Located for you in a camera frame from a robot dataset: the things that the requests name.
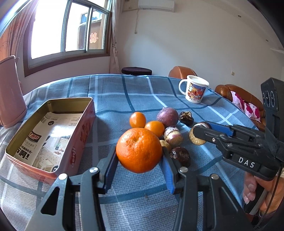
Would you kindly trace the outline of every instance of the pink cushion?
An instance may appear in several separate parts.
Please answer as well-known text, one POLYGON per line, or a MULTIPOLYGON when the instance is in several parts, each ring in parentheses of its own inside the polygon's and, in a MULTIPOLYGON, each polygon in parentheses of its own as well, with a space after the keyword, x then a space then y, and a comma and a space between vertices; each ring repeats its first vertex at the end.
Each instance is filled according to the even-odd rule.
POLYGON ((235 104, 237 108, 245 113, 250 119, 260 122, 259 110, 255 105, 244 102, 243 99, 234 91, 231 91, 231 94, 233 97, 233 104, 235 104))

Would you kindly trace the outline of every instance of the ceiling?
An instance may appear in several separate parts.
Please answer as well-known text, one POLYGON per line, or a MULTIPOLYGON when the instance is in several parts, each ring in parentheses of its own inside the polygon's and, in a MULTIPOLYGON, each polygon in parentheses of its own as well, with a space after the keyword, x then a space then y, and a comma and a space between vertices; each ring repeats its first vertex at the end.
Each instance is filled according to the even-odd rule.
POLYGON ((262 15, 248 0, 202 0, 221 8, 253 29, 275 50, 284 50, 276 33, 262 15))

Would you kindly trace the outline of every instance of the pink jug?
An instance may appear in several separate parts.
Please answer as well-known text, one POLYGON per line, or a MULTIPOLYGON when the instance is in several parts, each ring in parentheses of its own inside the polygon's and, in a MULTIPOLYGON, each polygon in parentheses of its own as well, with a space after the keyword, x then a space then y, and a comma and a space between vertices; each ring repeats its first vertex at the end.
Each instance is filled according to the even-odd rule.
POLYGON ((0 124, 4 128, 15 125, 27 112, 18 80, 18 59, 11 55, 0 61, 0 124))

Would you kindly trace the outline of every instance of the blue gripper pad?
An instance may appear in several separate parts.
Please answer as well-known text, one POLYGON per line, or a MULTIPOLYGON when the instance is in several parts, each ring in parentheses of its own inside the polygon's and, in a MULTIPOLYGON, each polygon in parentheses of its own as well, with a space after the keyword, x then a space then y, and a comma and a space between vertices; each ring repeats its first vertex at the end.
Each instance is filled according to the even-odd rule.
POLYGON ((231 131, 231 129, 225 125, 221 125, 221 124, 217 124, 217 123, 213 123, 213 122, 208 122, 207 123, 210 124, 211 128, 215 131, 219 131, 222 133, 225 133, 227 136, 232 136, 233 132, 231 131))
POLYGON ((117 164, 118 164, 118 157, 115 152, 114 155, 111 157, 110 164, 105 174, 104 189, 106 192, 111 188, 112 181, 113 181, 115 171, 117 168, 117 164))
POLYGON ((174 184, 174 175, 172 173, 170 164, 164 155, 159 162, 159 166, 165 177, 167 189, 169 190, 171 194, 173 194, 176 189, 175 184, 174 184))

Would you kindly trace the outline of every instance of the mug handle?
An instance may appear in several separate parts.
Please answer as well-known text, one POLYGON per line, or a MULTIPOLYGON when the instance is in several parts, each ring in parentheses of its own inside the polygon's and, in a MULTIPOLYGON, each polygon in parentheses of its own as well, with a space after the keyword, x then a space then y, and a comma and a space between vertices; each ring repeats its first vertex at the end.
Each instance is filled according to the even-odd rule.
POLYGON ((183 79, 183 80, 181 80, 181 81, 179 82, 179 84, 178 84, 178 89, 179 89, 179 91, 180 91, 183 95, 186 95, 186 93, 180 89, 180 86, 181 86, 181 84, 182 84, 183 82, 186 82, 186 81, 187 81, 187 79, 183 79))

